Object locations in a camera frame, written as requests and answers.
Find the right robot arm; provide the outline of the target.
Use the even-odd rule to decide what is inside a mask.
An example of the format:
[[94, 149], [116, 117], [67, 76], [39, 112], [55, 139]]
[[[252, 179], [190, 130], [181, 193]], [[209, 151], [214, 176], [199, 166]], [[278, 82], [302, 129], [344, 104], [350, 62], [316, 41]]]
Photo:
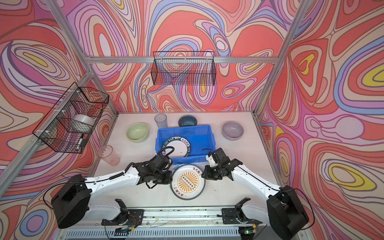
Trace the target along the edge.
[[206, 160], [202, 178], [218, 181], [228, 178], [250, 190], [264, 201], [259, 205], [246, 197], [230, 209], [222, 209], [219, 215], [224, 224], [247, 224], [261, 222], [270, 225], [282, 240], [291, 240], [298, 232], [315, 224], [310, 220], [297, 192], [299, 189], [288, 185], [281, 187], [270, 183], [252, 172], [238, 159], [230, 159], [223, 149], [206, 148]]

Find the blue plastic bin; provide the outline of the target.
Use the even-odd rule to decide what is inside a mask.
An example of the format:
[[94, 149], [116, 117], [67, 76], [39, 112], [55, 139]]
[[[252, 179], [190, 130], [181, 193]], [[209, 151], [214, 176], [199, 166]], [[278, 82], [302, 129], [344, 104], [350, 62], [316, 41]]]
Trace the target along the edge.
[[209, 150], [204, 149], [216, 149], [215, 137], [212, 133], [211, 126], [209, 125], [158, 130], [155, 143], [156, 152], [160, 151], [163, 143], [171, 137], [186, 138], [191, 143], [192, 147], [189, 157], [172, 159], [175, 164], [203, 163], [206, 161], [206, 155], [209, 152]]

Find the orange sunburst plate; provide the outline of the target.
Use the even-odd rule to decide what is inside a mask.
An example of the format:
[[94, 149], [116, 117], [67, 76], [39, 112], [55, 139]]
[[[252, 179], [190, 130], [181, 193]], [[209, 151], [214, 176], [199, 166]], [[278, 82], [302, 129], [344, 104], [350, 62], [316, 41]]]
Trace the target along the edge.
[[185, 201], [199, 197], [206, 185], [202, 169], [196, 165], [184, 164], [173, 170], [170, 184], [173, 194]]

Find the green rimmed white plate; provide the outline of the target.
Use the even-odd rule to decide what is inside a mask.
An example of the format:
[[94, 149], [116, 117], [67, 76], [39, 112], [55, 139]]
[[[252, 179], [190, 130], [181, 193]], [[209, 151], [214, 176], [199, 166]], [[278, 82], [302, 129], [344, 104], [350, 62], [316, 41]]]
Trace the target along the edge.
[[171, 159], [189, 157], [192, 151], [191, 143], [183, 137], [168, 138], [162, 145], [162, 154]]

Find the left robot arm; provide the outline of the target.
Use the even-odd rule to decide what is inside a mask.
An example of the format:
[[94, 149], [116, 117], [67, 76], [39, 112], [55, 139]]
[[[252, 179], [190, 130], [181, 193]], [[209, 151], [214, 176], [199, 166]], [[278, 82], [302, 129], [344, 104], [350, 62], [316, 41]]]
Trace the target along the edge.
[[97, 200], [111, 192], [145, 184], [149, 189], [157, 185], [169, 185], [172, 181], [170, 170], [173, 160], [170, 155], [174, 147], [165, 147], [148, 161], [130, 163], [124, 170], [116, 173], [84, 178], [75, 175], [61, 183], [61, 189], [48, 205], [54, 211], [59, 229], [74, 226], [82, 220], [101, 220], [104, 226], [122, 226], [134, 220], [133, 226], [140, 225], [138, 217], [131, 214], [121, 199], [105, 204]]

